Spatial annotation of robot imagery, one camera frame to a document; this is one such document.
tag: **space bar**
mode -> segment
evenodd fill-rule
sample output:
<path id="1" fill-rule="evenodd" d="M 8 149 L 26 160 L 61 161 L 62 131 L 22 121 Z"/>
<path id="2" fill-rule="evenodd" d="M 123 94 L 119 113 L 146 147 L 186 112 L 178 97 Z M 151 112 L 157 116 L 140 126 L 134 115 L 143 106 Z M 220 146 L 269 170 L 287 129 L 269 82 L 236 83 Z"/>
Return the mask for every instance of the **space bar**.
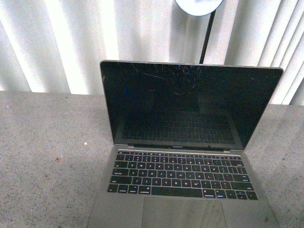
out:
<path id="1" fill-rule="evenodd" d="M 203 197 L 201 189 L 152 187 L 152 195 Z"/>

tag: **cracked screen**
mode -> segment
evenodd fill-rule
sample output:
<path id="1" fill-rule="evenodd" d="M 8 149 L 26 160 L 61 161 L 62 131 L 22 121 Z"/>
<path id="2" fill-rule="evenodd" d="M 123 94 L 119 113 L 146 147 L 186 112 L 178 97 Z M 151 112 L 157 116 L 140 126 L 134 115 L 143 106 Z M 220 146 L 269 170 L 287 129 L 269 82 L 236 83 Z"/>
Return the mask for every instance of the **cracked screen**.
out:
<path id="1" fill-rule="evenodd" d="M 279 68 L 101 62 L 115 144 L 243 150 Z"/>

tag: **lamp stem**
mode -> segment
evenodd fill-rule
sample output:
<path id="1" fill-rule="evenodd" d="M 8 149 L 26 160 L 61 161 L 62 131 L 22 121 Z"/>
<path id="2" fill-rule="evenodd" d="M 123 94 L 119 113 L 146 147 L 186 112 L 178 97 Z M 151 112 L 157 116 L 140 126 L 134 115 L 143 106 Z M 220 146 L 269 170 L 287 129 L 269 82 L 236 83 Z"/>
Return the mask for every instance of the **lamp stem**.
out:
<path id="1" fill-rule="evenodd" d="M 212 28 L 212 24 L 213 24 L 213 20 L 214 20 L 214 16 L 215 16 L 215 11 L 213 11 L 210 14 L 209 23 L 208 23 L 208 27 L 207 27 L 207 31 L 206 31 L 206 36 L 205 36 L 205 41 L 204 41 L 203 49 L 202 49 L 201 55 L 200 55 L 199 64 L 203 64 L 204 63 L 204 58 L 205 58 L 205 54 L 206 54 L 206 50 L 207 50 L 207 45 L 208 45 L 208 41 L 209 41 L 209 37 L 210 37 L 210 33 L 211 33 L 211 28 Z"/>

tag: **white blinds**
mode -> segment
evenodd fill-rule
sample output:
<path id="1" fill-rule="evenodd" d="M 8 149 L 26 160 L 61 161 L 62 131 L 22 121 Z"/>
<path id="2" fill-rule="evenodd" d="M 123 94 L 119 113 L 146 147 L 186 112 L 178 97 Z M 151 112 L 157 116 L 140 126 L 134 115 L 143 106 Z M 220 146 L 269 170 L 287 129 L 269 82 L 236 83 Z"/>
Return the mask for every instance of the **white blinds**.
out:
<path id="1" fill-rule="evenodd" d="M 304 104 L 304 0 L 224 0 L 205 63 L 282 67 L 274 104 Z M 103 59 L 198 63 L 209 16 L 173 0 L 0 0 L 0 90 L 101 94 Z"/>

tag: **granite countertop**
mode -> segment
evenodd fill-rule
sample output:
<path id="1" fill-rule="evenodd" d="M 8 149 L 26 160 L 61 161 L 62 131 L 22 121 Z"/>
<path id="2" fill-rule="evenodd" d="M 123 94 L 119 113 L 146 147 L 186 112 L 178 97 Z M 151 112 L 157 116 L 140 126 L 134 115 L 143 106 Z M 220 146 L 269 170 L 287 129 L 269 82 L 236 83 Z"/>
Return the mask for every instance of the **granite countertop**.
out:
<path id="1" fill-rule="evenodd" d="M 303 117 L 270 105 L 246 148 L 282 228 L 304 227 Z M 0 227 L 85 228 L 112 145 L 102 95 L 0 92 Z"/>

